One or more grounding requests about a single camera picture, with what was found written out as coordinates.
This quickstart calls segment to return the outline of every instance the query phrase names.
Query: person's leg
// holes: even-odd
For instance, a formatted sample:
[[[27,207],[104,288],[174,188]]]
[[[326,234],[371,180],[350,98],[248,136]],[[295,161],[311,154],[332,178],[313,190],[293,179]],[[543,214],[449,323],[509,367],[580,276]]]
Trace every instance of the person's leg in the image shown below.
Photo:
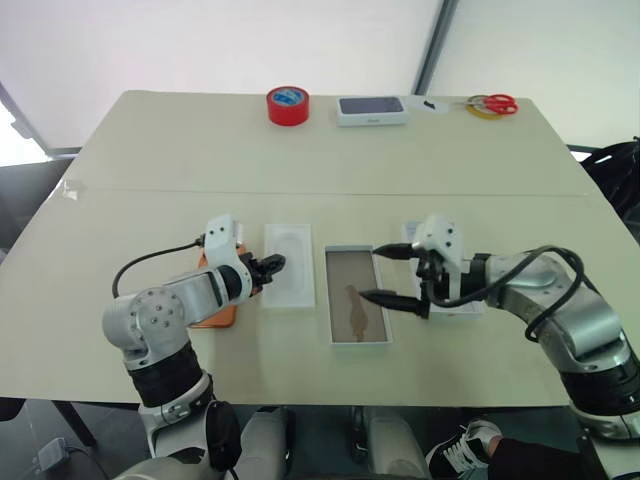
[[[457,478],[488,468],[489,480],[584,478],[580,456],[543,445],[503,438],[491,422],[474,420],[426,457],[431,478]]]
[[[282,480],[285,474],[287,413],[283,408],[254,413],[242,430],[238,478]],[[233,480],[229,472],[225,480]]]
[[[372,473],[428,478],[422,451],[407,422],[386,408],[365,408],[364,416]]]

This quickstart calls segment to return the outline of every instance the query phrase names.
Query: device on box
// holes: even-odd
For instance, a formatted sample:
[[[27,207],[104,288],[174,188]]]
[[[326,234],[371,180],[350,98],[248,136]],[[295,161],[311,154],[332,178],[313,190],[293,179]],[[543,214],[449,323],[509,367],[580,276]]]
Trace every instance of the device on box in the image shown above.
[[[339,97],[338,125],[401,125],[409,121],[409,113],[400,97]]]

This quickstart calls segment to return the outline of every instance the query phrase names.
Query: orange object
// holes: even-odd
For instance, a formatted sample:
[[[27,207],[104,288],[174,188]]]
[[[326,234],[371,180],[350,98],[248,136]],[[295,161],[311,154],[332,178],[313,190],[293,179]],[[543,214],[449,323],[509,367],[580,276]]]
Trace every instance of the orange object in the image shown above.
[[[238,248],[238,254],[246,252],[244,245],[240,245]],[[207,257],[204,256],[204,248],[200,249],[200,257],[198,258],[198,268],[206,267],[208,265]],[[200,322],[197,325],[192,325],[191,328],[229,328],[236,321],[236,310],[238,307],[231,305],[214,316],[207,318],[204,322]]]

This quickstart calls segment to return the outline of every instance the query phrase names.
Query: white wall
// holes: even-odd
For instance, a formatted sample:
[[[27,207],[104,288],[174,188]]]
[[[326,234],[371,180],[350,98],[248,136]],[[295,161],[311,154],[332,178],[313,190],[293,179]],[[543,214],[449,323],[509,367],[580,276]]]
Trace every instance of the white wall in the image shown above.
[[[129,89],[411,91],[439,0],[0,0],[0,81],[50,147]]]
[[[566,143],[640,134],[640,0],[460,0],[429,93],[532,98]]]

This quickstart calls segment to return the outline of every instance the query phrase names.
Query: gray floor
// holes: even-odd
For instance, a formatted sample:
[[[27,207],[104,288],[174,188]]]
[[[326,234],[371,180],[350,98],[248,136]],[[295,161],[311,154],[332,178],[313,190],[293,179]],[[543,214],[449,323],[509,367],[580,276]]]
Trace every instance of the gray floor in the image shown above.
[[[115,477],[131,465],[147,458],[142,423],[135,411],[76,404],[76,408],[98,440],[90,451]],[[256,407],[237,407],[244,425]],[[366,465],[354,463],[347,449],[345,432],[349,426],[348,407],[292,407],[297,417],[297,441],[291,478],[305,474],[344,474],[366,472]],[[478,411],[437,408],[399,408],[412,426],[423,451],[446,439],[458,424],[479,415]],[[565,408],[528,409],[489,413],[505,435],[575,451],[578,425]],[[55,437],[82,447],[53,404],[29,400],[12,421],[0,423],[0,478],[3,480],[91,480],[100,472],[90,460],[74,454],[53,471],[40,472],[34,458],[38,450]],[[483,472],[474,480],[484,478]]]

